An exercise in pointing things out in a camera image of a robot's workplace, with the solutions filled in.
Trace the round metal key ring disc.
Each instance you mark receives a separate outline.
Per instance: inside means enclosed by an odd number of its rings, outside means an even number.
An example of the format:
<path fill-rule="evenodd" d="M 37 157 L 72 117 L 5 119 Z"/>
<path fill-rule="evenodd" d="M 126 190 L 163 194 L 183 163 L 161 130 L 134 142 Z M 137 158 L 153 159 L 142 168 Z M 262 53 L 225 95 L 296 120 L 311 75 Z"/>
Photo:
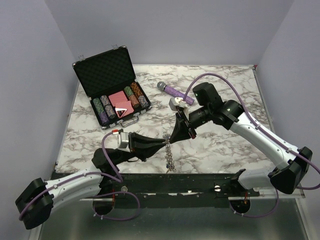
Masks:
<path fill-rule="evenodd" d="M 173 161 L 173 154 L 172 154 L 172 149 L 171 149 L 171 144 L 170 144 L 170 135 L 165 132 L 162 135 L 163 139 L 165 140 L 165 159 L 166 159 L 166 173 L 169 172 L 176 172 L 176 167 Z"/>

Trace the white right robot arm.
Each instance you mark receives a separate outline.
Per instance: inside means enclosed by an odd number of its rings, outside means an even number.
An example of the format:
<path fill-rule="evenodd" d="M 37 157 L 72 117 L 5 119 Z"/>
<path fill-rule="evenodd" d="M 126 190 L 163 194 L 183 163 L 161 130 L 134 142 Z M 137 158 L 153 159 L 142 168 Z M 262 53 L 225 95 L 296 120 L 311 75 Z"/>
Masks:
<path fill-rule="evenodd" d="M 194 139 L 196 128 L 212 121 L 243 137 L 269 158 L 275 167 L 255 170 L 241 169 L 231 179 L 230 191 L 241 196 L 247 190 L 260 187 L 273 187 L 284 194 L 292 194 L 309 167 L 303 160 L 312 158 L 312 151 L 287 143 L 260 124 L 235 100 L 223 101 L 214 85 L 201 83 L 193 88 L 200 108 L 188 112 L 188 106 L 181 97 L 169 101 L 176 112 L 175 126 L 169 142 L 171 144 Z"/>

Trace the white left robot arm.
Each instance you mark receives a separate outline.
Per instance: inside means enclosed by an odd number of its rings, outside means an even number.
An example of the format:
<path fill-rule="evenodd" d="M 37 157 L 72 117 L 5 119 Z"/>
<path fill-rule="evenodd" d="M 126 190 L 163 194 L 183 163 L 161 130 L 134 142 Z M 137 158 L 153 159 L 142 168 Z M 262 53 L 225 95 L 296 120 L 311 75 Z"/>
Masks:
<path fill-rule="evenodd" d="M 132 158 L 145 161 L 165 145 L 165 139 L 112 130 L 103 137 L 101 148 L 95 151 L 89 167 L 56 180 L 33 180 L 15 200 L 18 219 L 31 230 L 48 220 L 53 211 L 69 203 L 88 197 L 107 197 L 111 185 L 106 181 L 124 181 L 118 164 Z"/>

